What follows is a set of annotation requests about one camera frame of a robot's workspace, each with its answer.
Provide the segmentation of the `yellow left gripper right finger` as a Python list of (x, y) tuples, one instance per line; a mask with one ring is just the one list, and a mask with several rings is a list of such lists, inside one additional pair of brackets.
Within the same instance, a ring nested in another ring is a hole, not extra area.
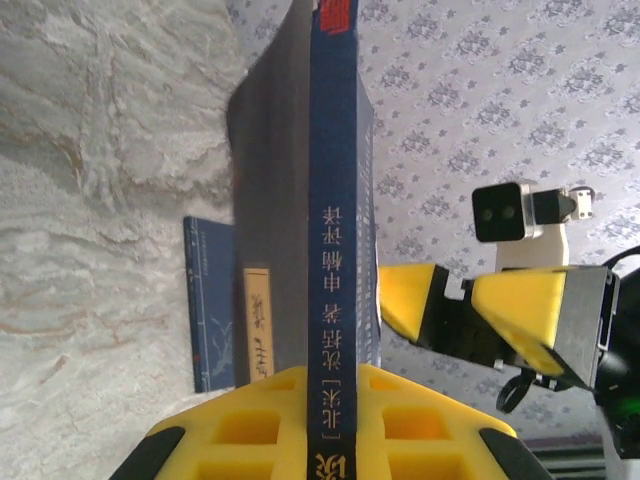
[(371, 365), (358, 382), (359, 479), (548, 477), (507, 423)]

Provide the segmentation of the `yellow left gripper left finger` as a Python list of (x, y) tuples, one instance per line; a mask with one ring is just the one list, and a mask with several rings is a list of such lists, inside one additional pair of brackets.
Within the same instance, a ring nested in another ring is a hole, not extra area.
[(111, 477), (305, 479), (306, 369), (287, 369), (160, 421)]

